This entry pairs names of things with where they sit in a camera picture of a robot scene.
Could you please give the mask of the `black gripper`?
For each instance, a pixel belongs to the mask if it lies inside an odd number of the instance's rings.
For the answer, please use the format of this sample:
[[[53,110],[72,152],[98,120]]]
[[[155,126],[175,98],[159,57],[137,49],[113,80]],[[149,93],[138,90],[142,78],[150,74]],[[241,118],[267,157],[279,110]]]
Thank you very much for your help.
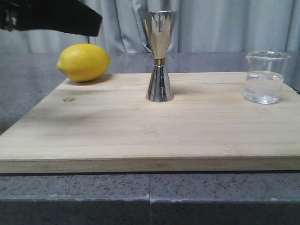
[[[0,29],[56,30],[96,37],[102,16],[79,0],[1,0]]]

